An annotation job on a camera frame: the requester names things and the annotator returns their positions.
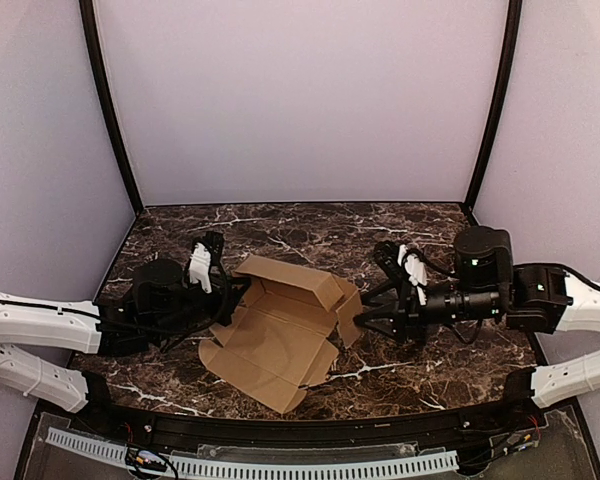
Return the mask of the brown cardboard box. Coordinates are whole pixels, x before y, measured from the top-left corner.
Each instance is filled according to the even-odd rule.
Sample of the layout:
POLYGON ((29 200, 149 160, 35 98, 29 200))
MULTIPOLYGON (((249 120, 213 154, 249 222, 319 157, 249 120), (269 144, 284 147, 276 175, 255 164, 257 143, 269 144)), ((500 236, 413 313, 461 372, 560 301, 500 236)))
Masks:
POLYGON ((250 281, 229 326, 212 326, 198 356, 206 369, 266 407, 285 414, 325 383, 338 348, 361 335, 358 288, 332 273, 251 255, 235 271, 250 281))

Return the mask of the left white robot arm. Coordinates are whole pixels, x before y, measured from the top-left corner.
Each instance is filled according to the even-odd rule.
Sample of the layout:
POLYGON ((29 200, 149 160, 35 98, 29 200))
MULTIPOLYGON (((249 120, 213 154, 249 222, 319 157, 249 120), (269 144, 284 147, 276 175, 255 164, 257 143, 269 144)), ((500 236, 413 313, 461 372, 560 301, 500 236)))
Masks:
POLYGON ((70 413, 110 402, 106 380, 27 352, 52 347, 101 357, 125 357, 155 346, 167 352, 189 336, 228 326, 251 281, 231 277, 222 263, 224 237, 193 240, 184 265, 157 258, 137 267, 118 300, 54 302, 0 292, 0 383, 70 413))

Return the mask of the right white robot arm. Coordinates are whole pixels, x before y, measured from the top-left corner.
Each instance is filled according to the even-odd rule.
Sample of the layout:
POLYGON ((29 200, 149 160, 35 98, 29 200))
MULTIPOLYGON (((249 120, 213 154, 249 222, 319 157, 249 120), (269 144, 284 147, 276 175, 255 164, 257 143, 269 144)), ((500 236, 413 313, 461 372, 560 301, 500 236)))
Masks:
POLYGON ((563 264, 514 264, 507 231, 469 227, 453 252, 446 270, 415 247, 377 243, 373 259, 387 279, 363 295, 368 309, 355 325, 396 343, 423 343, 429 326, 442 325, 471 344, 477 338, 457 324, 472 322, 479 332, 488 319, 525 333, 600 333, 600 284, 563 264))

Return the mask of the black front table rail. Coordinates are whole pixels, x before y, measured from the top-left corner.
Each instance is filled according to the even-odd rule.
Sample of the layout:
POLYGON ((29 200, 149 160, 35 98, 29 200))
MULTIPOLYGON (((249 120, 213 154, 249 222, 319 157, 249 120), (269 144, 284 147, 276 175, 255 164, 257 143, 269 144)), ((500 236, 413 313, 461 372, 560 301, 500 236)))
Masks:
POLYGON ((481 444, 513 429, 497 404, 363 420, 268 421, 181 416, 118 405, 77 415, 97 433, 142 446, 194 450, 208 445, 319 448, 413 442, 420 447, 481 444))

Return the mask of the right black frame post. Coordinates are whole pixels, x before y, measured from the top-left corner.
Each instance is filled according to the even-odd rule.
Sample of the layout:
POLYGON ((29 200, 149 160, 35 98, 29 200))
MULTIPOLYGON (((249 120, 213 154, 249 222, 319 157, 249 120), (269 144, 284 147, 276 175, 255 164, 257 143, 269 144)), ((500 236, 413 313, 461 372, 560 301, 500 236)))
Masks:
POLYGON ((499 54, 498 67, 494 81, 492 97, 485 121, 484 131, 476 157, 469 186, 462 202, 467 214, 473 213, 491 158, 496 135, 504 109, 511 71, 515 57, 523 1, 509 0, 504 24, 503 40, 499 54))

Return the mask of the black frame post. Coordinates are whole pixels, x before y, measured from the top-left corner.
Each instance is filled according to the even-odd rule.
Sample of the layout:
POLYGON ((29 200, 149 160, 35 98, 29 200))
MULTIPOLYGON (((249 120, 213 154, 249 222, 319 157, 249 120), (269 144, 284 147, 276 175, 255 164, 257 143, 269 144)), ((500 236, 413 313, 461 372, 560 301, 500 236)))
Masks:
POLYGON ((79 0, 78 5, 101 114, 127 198, 134 214, 138 216, 143 212, 144 205, 132 172, 131 163, 113 102, 97 26, 95 2, 92 0, 79 0))
POLYGON ((503 40, 499 54, 498 67, 494 81, 492 97, 485 121, 484 131, 476 157, 469 186, 462 202, 467 214, 473 213, 491 158, 496 135, 504 109, 511 71, 515 57, 523 1, 509 0, 504 24, 503 40))

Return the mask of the left black frame post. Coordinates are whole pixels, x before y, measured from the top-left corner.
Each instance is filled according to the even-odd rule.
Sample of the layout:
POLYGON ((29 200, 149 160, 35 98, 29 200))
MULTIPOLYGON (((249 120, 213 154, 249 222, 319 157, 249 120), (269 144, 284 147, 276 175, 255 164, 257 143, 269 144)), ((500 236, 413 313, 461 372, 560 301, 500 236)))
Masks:
POLYGON ((101 114, 127 198, 134 214, 138 216, 143 212, 144 205, 132 172, 131 163, 113 102, 97 26, 95 2, 92 0, 79 0, 78 5, 101 114))

